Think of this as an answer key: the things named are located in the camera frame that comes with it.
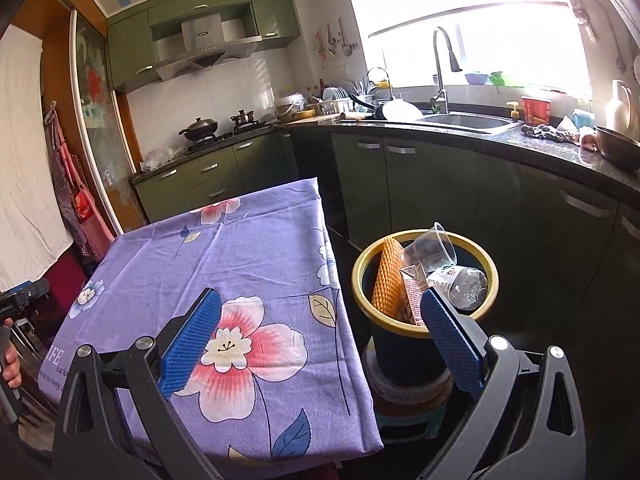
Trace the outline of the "person's left hand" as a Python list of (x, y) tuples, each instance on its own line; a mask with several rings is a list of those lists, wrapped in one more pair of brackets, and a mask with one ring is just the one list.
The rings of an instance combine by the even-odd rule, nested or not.
[(1, 369), (2, 378), (13, 390), (22, 385), (21, 363), (14, 344), (11, 342), (11, 327), (13, 321), (8, 318), (3, 321), (1, 329)]

